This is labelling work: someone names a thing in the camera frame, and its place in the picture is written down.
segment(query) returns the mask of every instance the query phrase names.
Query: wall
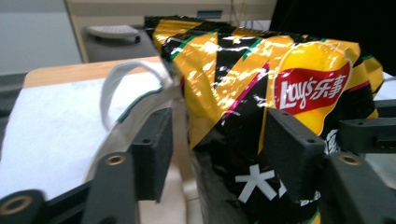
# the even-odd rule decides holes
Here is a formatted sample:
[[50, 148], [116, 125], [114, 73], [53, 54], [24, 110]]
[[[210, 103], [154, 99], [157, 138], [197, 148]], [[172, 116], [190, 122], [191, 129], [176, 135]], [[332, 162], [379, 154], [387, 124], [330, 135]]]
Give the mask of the wall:
[[81, 63], [62, 0], [1, 0], [0, 29], [0, 76]]

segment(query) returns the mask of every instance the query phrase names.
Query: screw hole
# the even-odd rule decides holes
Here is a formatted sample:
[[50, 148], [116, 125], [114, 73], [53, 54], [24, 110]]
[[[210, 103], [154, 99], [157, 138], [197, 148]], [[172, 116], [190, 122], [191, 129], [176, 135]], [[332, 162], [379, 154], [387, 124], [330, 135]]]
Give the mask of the screw hole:
[[109, 157], [106, 160], [108, 165], [118, 165], [118, 164], [123, 163], [124, 161], [125, 161], [125, 157], [119, 156], [119, 155]]
[[6, 201], [0, 207], [0, 215], [12, 215], [25, 209], [32, 203], [33, 199], [30, 196], [22, 195]]
[[149, 139], [147, 139], [147, 138], [145, 138], [145, 139], [142, 140], [142, 143], [144, 143], [144, 144], [148, 144], [148, 143], [150, 143], [150, 142], [151, 142], [151, 140], [149, 140]]
[[348, 155], [342, 155], [339, 157], [339, 159], [349, 165], [360, 165], [361, 164], [361, 162], [359, 160], [357, 160], [351, 156], [348, 156]]

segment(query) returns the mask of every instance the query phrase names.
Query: white cloth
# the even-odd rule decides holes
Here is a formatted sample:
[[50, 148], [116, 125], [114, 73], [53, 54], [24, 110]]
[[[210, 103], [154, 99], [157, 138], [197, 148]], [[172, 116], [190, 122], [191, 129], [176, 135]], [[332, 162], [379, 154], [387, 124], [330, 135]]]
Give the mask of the white cloth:
[[[0, 161], [0, 198], [40, 189], [50, 200], [79, 186], [106, 138], [99, 97], [104, 79], [23, 89], [10, 115]], [[127, 76], [109, 116], [115, 120], [139, 95], [160, 87], [149, 74]], [[161, 203], [139, 202], [142, 223], [186, 223], [181, 177], [173, 160]]]

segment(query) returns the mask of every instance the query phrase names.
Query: black chip bag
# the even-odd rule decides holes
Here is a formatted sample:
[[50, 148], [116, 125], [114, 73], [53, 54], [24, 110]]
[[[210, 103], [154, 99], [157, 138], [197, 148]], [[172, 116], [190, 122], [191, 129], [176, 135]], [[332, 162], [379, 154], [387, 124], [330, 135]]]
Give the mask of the black chip bag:
[[317, 223], [317, 192], [292, 202], [263, 151], [266, 108], [292, 114], [340, 150], [340, 119], [375, 119], [382, 66], [358, 43], [185, 17], [147, 17], [189, 109], [205, 223]]

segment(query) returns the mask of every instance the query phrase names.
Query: green stripe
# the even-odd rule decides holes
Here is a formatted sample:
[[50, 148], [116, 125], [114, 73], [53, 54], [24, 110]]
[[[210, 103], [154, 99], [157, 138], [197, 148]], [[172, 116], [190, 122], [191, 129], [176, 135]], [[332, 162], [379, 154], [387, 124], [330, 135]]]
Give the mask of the green stripe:
[[371, 58], [373, 58], [373, 55], [367, 55], [367, 56], [364, 56], [364, 57], [361, 57], [363, 60], [369, 60], [369, 59], [371, 59]]
[[315, 218], [319, 215], [319, 210], [311, 217], [309, 220], [308, 224], [312, 224], [312, 222], [315, 220]]
[[260, 44], [260, 42], [262, 42], [262, 38], [258, 38], [256, 40], [256, 42], [254, 42], [254, 44], [252, 46], [250, 46], [250, 48], [248, 48], [248, 50], [244, 53], [244, 55], [242, 56], [242, 60], [244, 61], [248, 55], [251, 53], [251, 51], [256, 48], [257, 45]]
[[[219, 31], [219, 28], [218, 28], [218, 29], [214, 29], [213, 31], [208, 32], [208, 34], [213, 35], [214, 33], [218, 32], [218, 31]], [[172, 55], [171, 55], [171, 61], [173, 61], [173, 60], [177, 57], [177, 55], [184, 49], [184, 47], [186, 47], [186, 45], [187, 45], [190, 41], [192, 41], [195, 37], [196, 37], [196, 35], [192, 35], [192, 36], [190, 36], [188, 39], [186, 39], [185, 41], [183, 41], [183, 42], [181, 43], [181, 45], [172, 53]]]
[[181, 45], [180, 45], [177, 49], [175, 49], [175, 50], [172, 52], [172, 54], [171, 54], [171, 61], [173, 61], [173, 60], [176, 58], [176, 56], [183, 50], [183, 48], [186, 47], [186, 45], [187, 45], [190, 41], [192, 41], [194, 38], [195, 38], [195, 35], [192, 35], [192, 36], [190, 36], [190, 38], [188, 38], [188, 39], [186, 39], [185, 41], [183, 41], [183, 42], [181, 43]]

